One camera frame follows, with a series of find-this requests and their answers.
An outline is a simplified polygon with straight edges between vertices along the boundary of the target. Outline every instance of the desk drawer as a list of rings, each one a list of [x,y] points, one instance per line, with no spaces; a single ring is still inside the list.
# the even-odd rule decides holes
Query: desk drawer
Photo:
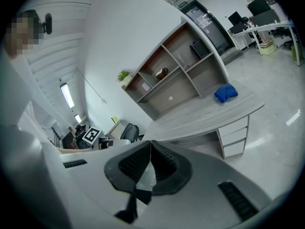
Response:
[[[244,151],[244,141],[224,147],[224,157],[241,154]]]
[[[220,136],[228,135],[228,134],[236,132],[246,126],[248,126],[248,116],[246,116],[238,121],[235,121],[229,125],[219,128],[218,129],[219,135]]]
[[[243,138],[246,138],[246,136],[247,136],[247,127],[243,128],[239,131],[230,133],[228,135],[221,136],[220,138],[221,138],[221,142],[224,146],[224,145],[236,142],[238,140],[241,140]]]

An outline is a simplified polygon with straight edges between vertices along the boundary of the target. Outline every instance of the potted plant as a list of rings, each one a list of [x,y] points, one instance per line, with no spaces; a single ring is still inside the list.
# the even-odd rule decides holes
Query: potted plant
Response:
[[[122,83],[122,85],[127,86],[127,84],[131,81],[132,77],[130,76],[130,70],[123,70],[118,74],[118,80]]]

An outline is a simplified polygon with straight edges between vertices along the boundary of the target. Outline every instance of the cable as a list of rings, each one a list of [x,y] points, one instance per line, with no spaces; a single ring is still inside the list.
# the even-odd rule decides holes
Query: cable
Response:
[[[96,90],[91,86],[91,84],[87,81],[87,79],[83,76],[83,74],[81,73],[81,70],[79,68],[76,68],[79,73],[81,74],[81,76],[85,79],[85,81],[89,84],[89,86],[94,90],[94,92],[100,97],[101,101],[103,102],[103,104],[107,104],[106,100],[103,99],[97,92]]]

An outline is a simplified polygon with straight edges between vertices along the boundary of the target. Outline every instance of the sign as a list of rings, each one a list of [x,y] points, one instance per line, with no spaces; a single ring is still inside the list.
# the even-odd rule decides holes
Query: sign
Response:
[[[95,142],[95,140],[98,138],[100,132],[101,132],[100,130],[91,127],[87,131],[87,133],[82,137],[82,139],[92,145]]]
[[[178,7],[179,7],[180,9],[182,9],[186,4],[187,4],[187,1],[184,1],[183,3],[181,3],[180,5],[178,5]]]

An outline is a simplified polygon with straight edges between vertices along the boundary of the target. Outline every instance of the fluorescent light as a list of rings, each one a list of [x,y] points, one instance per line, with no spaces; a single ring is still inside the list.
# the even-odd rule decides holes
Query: fluorescent light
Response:
[[[292,116],[287,122],[286,125],[290,126],[298,117],[300,117],[301,111],[298,110],[294,116]]]
[[[78,123],[80,123],[81,122],[81,118],[80,118],[80,116],[77,114],[77,115],[75,115],[75,117],[74,117],[76,120],[77,120],[77,122]]]
[[[260,138],[260,139],[256,140],[255,142],[247,144],[245,148],[246,149],[253,148],[253,147],[256,147],[256,146],[259,146],[259,145],[263,144],[264,142],[265,142],[265,139]]]
[[[74,107],[74,102],[71,98],[68,85],[66,83],[60,86],[63,96],[65,97],[67,104],[70,108]]]

